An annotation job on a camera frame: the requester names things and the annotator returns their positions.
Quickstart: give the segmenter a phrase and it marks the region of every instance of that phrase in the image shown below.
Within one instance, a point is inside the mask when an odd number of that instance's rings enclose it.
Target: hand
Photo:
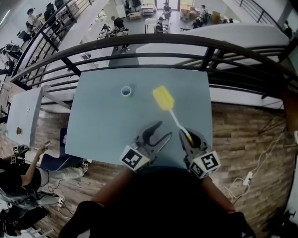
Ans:
[[[36,152],[35,157],[37,158],[37,161],[39,161],[39,157],[47,150],[48,148],[44,145]]]

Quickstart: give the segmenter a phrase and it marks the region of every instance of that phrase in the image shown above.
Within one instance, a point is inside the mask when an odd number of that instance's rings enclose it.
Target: person's arm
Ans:
[[[11,156],[7,156],[5,158],[2,158],[5,162],[8,162],[10,163],[11,162],[11,157],[14,156],[14,155],[11,155]]]
[[[203,178],[202,182],[202,189],[204,190],[205,194],[220,205],[225,211],[228,213],[234,213],[235,207],[230,202],[230,200],[214,185],[212,179],[210,177]]]
[[[91,199],[102,207],[111,204],[128,187],[135,174],[128,168],[121,171],[112,181],[108,182]]]
[[[31,183],[32,178],[33,178],[33,175],[34,175],[34,172],[35,172],[35,169],[36,169],[37,162],[39,161],[39,157],[40,157],[46,150],[47,150],[46,147],[42,147],[42,148],[40,148],[40,149],[37,151],[37,153],[36,153],[36,155],[35,155],[35,157],[34,157],[32,163],[31,163],[30,167],[28,168],[28,170],[27,170],[27,172],[26,172],[26,174],[25,174],[25,175],[21,175],[21,178],[22,178],[22,186],[26,186],[26,185],[28,185],[28,184]]]
[[[161,28],[161,26],[156,27],[156,32],[157,33],[163,33],[163,29]]]

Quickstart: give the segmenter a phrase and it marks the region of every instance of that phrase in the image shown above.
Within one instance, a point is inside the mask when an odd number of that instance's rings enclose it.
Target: dark clothing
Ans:
[[[41,186],[41,173],[35,169],[31,184],[22,187],[21,175],[25,175],[29,164],[10,164],[3,159],[0,159],[0,169],[5,170],[0,172],[0,188],[8,194],[26,194],[26,189],[34,189],[35,191]]]
[[[157,23],[156,25],[156,33],[163,33],[163,24],[162,23]]]
[[[123,20],[121,18],[117,17],[114,20],[114,26],[118,27],[119,29],[124,27]]]
[[[192,25],[193,25],[194,29],[196,29],[196,28],[202,27],[203,22],[200,21],[200,19],[195,19],[194,22],[192,23]]]
[[[158,233],[241,238],[241,221],[246,223],[243,214],[229,215],[205,195],[202,182],[187,170],[149,167],[142,175],[135,175],[112,205],[80,203],[59,238],[76,238],[89,229],[90,238],[107,237],[111,230],[114,236],[127,233],[150,237]]]
[[[7,52],[6,54],[8,54],[9,56],[15,58],[16,60],[19,60],[21,55],[22,55],[22,53],[20,51],[18,51],[18,52],[10,51],[10,52]]]
[[[0,69],[0,75],[6,74],[10,76],[14,71],[14,63],[12,61],[8,61],[8,69]]]
[[[171,7],[169,7],[169,6],[164,6],[163,7],[163,10],[165,11],[165,12],[169,12],[170,10],[171,10]],[[169,13],[169,14],[165,14],[164,15],[164,17],[165,17],[165,19],[168,19],[169,20],[169,17],[171,16],[171,13]]]
[[[50,17],[55,13],[55,10],[49,10],[47,9],[45,11],[45,13],[43,14],[44,17],[45,17],[45,20],[49,20]],[[53,30],[53,32],[57,31],[59,29],[59,25],[58,23],[56,22],[56,17],[53,17],[49,22],[48,22],[48,25],[51,27],[51,29]]]
[[[37,207],[32,210],[29,210],[25,213],[24,216],[20,218],[15,218],[13,221],[9,220],[1,220],[0,221],[0,230],[5,232],[9,236],[17,236],[15,230],[25,230],[33,226],[39,220],[43,219],[46,215],[48,215],[48,211],[45,208]]]

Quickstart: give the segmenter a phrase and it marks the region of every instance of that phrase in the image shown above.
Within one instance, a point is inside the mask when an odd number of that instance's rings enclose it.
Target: table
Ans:
[[[70,109],[70,106],[59,101],[46,90],[48,85],[31,89],[13,96],[7,121],[7,137],[22,145],[32,146],[34,144],[37,120],[41,108],[42,96]]]
[[[148,30],[148,26],[155,26],[158,22],[158,19],[156,18],[147,18],[145,20],[145,34],[146,34],[146,31]]]
[[[121,95],[132,88],[131,98]],[[152,90],[164,85],[175,99],[181,125],[202,133],[212,146],[212,115],[206,72],[180,69],[134,68],[83,72],[74,95],[65,153],[119,164],[119,157],[141,128],[162,120],[160,133],[173,137],[159,153],[156,165],[183,167],[184,151],[169,112],[155,102]]]

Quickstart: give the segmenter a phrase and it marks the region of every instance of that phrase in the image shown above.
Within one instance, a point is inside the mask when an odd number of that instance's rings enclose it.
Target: shoe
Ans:
[[[85,172],[88,170],[88,162],[82,163],[81,168],[83,170],[83,175],[81,177],[83,177],[85,175]]]

